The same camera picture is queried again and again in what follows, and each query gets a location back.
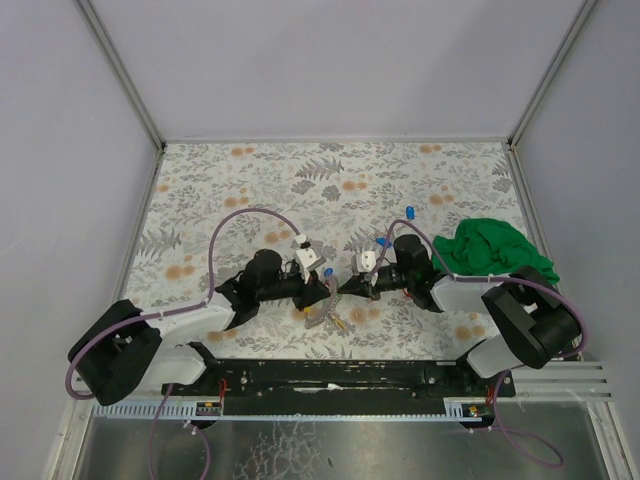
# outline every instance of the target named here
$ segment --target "white wall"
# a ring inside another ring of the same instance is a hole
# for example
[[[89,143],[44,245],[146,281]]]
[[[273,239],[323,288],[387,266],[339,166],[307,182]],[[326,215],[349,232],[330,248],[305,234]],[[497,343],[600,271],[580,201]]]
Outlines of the white wall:
[[[153,149],[70,0],[0,5],[0,476],[35,479],[110,304]]]
[[[640,2],[601,3],[519,151],[640,461]]]
[[[167,139],[506,137],[582,0],[94,0]]]

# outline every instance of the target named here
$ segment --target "white panel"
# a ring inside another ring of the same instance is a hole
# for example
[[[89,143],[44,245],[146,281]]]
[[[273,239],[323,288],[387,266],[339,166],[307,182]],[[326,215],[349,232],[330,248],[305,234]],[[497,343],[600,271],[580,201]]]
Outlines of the white panel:
[[[519,152],[569,297],[640,454],[640,3],[596,10]]]
[[[506,137],[581,0],[95,0],[170,140]]]
[[[66,355],[107,308],[153,150],[70,0],[0,6],[0,464],[36,479]]]

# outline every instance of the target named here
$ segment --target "green towel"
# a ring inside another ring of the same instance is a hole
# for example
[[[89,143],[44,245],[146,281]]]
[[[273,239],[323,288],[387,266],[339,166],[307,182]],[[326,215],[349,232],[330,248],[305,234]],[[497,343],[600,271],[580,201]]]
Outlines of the green towel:
[[[553,262],[540,255],[509,223],[500,220],[467,218],[458,225],[455,238],[438,236],[433,244],[451,271],[460,275],[498,275],[530,265],[547,277],[549,283],[555,285],[560,280],[553,271]],[[444,271],[435,255],[433,265]]]

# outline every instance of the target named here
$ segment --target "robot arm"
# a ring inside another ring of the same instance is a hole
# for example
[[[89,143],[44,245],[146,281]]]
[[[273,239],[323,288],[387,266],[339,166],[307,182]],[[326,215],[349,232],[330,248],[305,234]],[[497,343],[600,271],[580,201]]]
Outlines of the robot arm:
[[[272,250],[256,252],[244,270],[218,286],[210,300],[161,309],[136,308],[129,300],[114,303],[74,345],[72,361],[89,340],[109,327],[139,315],[154,319],[122,328],[102,339],[82,357],[76,368],[101,405],[116,403],[134,390],[159,390],[166,383],[191,384],[204,372],[204,359],[192,342],[209,332],[222,332],[245,324],[258,314],[260,302],[292,298],[299,310],[328,298],[315,269],[324,259],[304,238],[288,270]]]
[[[404,289],[424,310],[491,315],[500,335],[479,343],[465,355],[482,378],[520,364],[542,368],[581,333],[578,322],[561,302],[534,288],[456,282],[435,271],[416,235],[398,237],[394,250],[397,263],[381,267],[374,275],[374,252],[357,254],[352,262],[354,275],[338,293],[378,300],[381,292]],[[533,267],[522,267],[510,276],[553,289]]]

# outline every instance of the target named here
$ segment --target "cable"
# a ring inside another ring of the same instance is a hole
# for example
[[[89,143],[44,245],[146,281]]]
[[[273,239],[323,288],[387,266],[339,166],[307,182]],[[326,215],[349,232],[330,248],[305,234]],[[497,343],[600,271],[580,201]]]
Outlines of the cable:
[[[585,346],[587,345],[587,342],[589,340],[589,330],[587,328],[587,324],[586,321],[584,319],[584,317],[582,316],[582,314],[578,311],[578,308],[568,299],[566,299],[565,297],[563,297],[562,295],[560,295],[558,292],[556,292],[553,289],[547,288],[543,285],[539,285],[535,282],[532,282],[530,280],[524,280],[521,278],[513,278],[513,277],[507,277],[507,276],[488,276],[488,277],[466,277],[466,276],[460,276],[457,275],[455,273],[453,273],[451,271],[451,269],[449,269],[449,267],[447,266],[446,262],[444,261],[444,259],[442,258],[442,255],[440,255],[440,252],[438,252],[438,250],[436,249],[436,247],[433,245],[433,242],[431,241],[431,239],[429,237],[427,237],[427,235],[422,232],[422,230],[420,230],[418,227],[416,227],[414,224],[406,221],[406,220],[402,220],[402,219],[397,219],[394,220],[393,222],[391,222],[391,225],[389,226],[389,230],[387,231],[387,236],[385,238],[385,242],[384,242],[384,246],[382,247],[382,253],[380,254],[380,258],[378,258],[375,267],[373,268],[373,270],[371,272],[369,272],[368,275],[368,279],[370,279],[382,266],[382,262],[384,259],[384,256],[387,252],[387,246],[389,245],[389,241],[391,239],[391,235],[393,234],[393,229],[394,227],[399,224],[402,223],[403,225],[408,226],[409,228],[413,229],[419,236],[420,238],[422,238],[427,245],[429,245],[429,247],[431,248],[431,251],[433,252],[433,255],[435,255],[438,260],[440,260],[440,263],[442,264],[442,267],[445,270],[445,273],[453,278],[454,281],[456,282],[462,282],[462,283],[486,283],[486,282],[491,282],[491,283],[515,283],[518,285],[523,285],[526,287],[530,287],[530,288],[534,288],[542,293],[545,293],[553,298],[555,298],[556,300],[558,300],[559,302],[561,302],[565,308],[567,310],[569,310],[569,313],[573,316],[573,318],[575,318],[576,322],[578,323],[578,325],[580,325],[580,330],[582,332],[581,335],[581,339],[580,339],[580,343],[578,343],[578,345],[571,351],[566,352],[566,353],[561,353],[558,355],[559,358],[567,358],[567,357],[571,357],[574,356],[578,353],[580,353],[582,350],[584,350]],[[514,368],[520,368],[523,367],[524,365],[518,365],[517,367]],[[493,414],[494,417],[496,419],[496,423],[498,424],[498,427],[493,428],[493,430],[500,430],[502,432],[502,434],[504,435],[504,437],[506,438],[506,440],[511,444],[511,446],[513,448],[515,448],[521,455],[523,455],[525,458],[529,459],[530,461],[532,461],[533,463],[535,463],[536,465],[540,465],[542,467],[545,468],[549,468],[549,469],[561,469],[564,467],[565,465],[565,460],[564,457],[562,456],[562,453],[560,453],[560,451],[553,445],[551,444],[551,442],[549,442],[547,439],[545,439],[544,437],[538,435],[537,433],[533,433],[533,432],[527,432],[525,430],[518,430],[515,428],[510,428],[510,427],[505,427],[502,424],[502,419],[500,418],[500,415],[498,414],[498,409],[497,409],[497,399],[498,399],[498,391],[500,390],[500,385],[502,385],[502,382],[504,381],[504,379],[506,378],[506,376],[509,374],[510,370],[505,370],[504,372],[502,372],[500,374],[500,376],[498,377],[498,381],[496,382],[496,386],[494,388],[493,391]],[[549,448],[553,453],[556,454],[556,456],[558,457],[558,462],[557,463],[551,463],[551,462],[546,462],[544,460],[540,460],[538,457],[530,454],[529,452],[527,452],[524,448],[522,448],[515,440],[513,440],[511,438],[511,435],[520,435],[523,437],[529,437],[532,438],[534,440],[537,440],[538,442],[542,443],[543,445],[545,445],[547,448]]]
[[[153,422],[151,422],[151,433],[149,433],[149,445],[147,447],[147,470],[149,471],[149,477],[151,480],[156,480],[156,474],[153,471],[153,462],[151,461],[151,450],[153,449],[153,436],[156,432],[156,426],[158,425],[158,419],[160,418],[160,413],[164,410],[164,405],[167,403],[169,399],[169,395],[171,395],[171,390],[173,390],[173,383],[170,383],[167,387],[167,393],[164,394],[162,401],[160,402],[160,406],[156,410],[155,415],[153,416]],[[197,427],[193,427],[193,431],[198,434],[198,436],[202,439],[202,443],[204,444],[204,451],[206,454],[206,460],[204,463],[204,469],[202,470],[202,475],[200,475],[200,480],[204,480],[207,477],[207,473],[209,473],[209,468],[211,467],[211,447],[209,447],[209,442],[207,441],[207,437],[202,433]]]
[[[258,208],[258,207],[250,207],[250,208],[243,208],[241,210],[236,210],[235,212],[227,215],[221,222],[220,224],[216,227],[216,229],[213,232],[213,235],[211,236],[211,241],[209,243],[209,262],[208,262],[208,266],[209,266],[209,293],[207,294],[207,300],[197,303],[195,305],[191,305],[188,307],[182,307],[182,308],[175,308],[173,310],[167,310],[164,312],[165,317],[166,316],[171,316],[171,315],[178,315],[181,313],[187,313],[187,312],[192,312],[194,310],[198,310],[202,307],[204,307],[208,302],[211,301],[211,299],[213,298],[213,294],[215,293],[215,276],[213,273],[213,246],[215,244],[216,238],[218,237],[218,234],[220,233],[220,230],[222,229],[223,225],[225,223],[227,223],[229,220],[231,220],[234,217],[237,217],[238,215],[241,215],[243,213],[266,213],[268,215],[272,215],[276,218],[279,218],[280,220],[282,220],[283,222],[285,222],[287,225],[289,225],[291,227],[291,229],[294,231],[294,233],[296,235],[300,235],[300,230],[298,230],[298,228],[291,222],[291,220],[289,220],[288,218],[280,215],[277,212],[271,211],[269,209],[266,208]],[[129,318],[127,320],[123,320],[122,322],[118,322],[112,326],[110,326],[109,328],[103,330],[102,332],[100,332],[99,334],[97,334],[95,337],[93,337],[91,340],[89,340],[84,347],[82,347],[80,349],[80,351],[78,351],[78,353],[76,354],[75,357],[73,357],[73,360],[71,360],[70,364],[69,364],[69,368],[67,369],[67,374],[65,375],[65,379],[64,379],[64,386],[65,389],[67,390],[67,393],[69,394],[70,397],[75,398],[76,400],[90,400],[92,398],[94,398],[94,395],[89,393],[89,394],[84,394],[84,393],[79,393],[77,391],[75,391],[73,389],[73,386],[71,384],[72,380],[73,380],[73,372],[75,372],[78,364],[80,363],[80,361],[82,360],[82,358],[87,354],[87,352],[89,350],[91,350],[96,344],[98,344],[103,338],[111,335],[112,333],[120,330],[121,328],[124,327],[128,327],[129,325],[133,325],[135,323],[138,322],[144,322],[146,320],[155,320],[156,318],[160,318],[162,316],[160,313],[149,313],[146,315],[140,315],[138,317],[133,317],[133,318]]]

